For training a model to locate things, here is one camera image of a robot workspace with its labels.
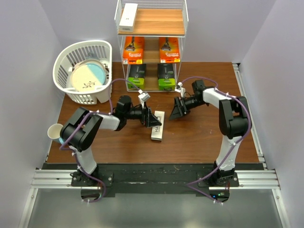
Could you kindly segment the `white Harry's box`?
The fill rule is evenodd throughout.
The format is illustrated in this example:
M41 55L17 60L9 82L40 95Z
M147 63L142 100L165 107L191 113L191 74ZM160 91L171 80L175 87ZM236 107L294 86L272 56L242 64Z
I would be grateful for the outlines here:
M156 126L152 128L151 139L161 141L163 138L163 127L164 127L164 111L155 111L154 115L161 122L161 126Z

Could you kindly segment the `green black razor box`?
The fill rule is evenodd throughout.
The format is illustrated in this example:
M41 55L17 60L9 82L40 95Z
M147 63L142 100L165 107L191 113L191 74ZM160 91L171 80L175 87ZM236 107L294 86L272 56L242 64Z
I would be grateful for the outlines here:
M160 91L173 91L176 80L173 64L160 63L157 66L158 88Z
M145 88L145 74L146 74L146 64L130 65L130 70L128 73L127 80L129 89L139 88L143 90Z

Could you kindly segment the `orange Gillette razor pack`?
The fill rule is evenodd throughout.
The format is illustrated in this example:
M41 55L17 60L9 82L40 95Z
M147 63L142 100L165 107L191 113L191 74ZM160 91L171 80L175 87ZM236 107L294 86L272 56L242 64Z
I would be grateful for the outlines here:
M144 37L126 36L123 48L123 64L142 64L144 43Z
M179 63L179 39L176 37L159 37L160 63Z

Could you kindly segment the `grey Harry's box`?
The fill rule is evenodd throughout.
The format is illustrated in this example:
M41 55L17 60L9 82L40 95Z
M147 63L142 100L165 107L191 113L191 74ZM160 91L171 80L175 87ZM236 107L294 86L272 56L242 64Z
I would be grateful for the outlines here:
M138 4L126 3L119 23L119 32L132 33L134 30Z

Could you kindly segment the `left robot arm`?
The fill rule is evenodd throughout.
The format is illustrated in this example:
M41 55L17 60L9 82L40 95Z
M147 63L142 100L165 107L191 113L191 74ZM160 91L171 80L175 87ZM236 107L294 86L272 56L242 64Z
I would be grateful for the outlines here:
M78 173L87 186L102 182L91 149L98 130L120 131L128 120L139 120L147 128L162 126L145 101L133 105L131 97L123 95L109 114L78 108L60 130L60 150L72 151Z

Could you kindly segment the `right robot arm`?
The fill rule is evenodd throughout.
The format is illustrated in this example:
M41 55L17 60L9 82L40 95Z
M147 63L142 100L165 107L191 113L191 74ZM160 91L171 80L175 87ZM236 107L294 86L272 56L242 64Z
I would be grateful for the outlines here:
M219 129L223 135L221 148L213 170L201 180L221 187L233 177L240 144L252 127L247 99L244 96L236 97L223 93L213 86L206 86L202 79L192 83L192 90L193 95L186 97L183 83L177 84L175 91L180 93L180 96L174 98L170 120L186 116L191 109L201 105L212 105L218 109Z

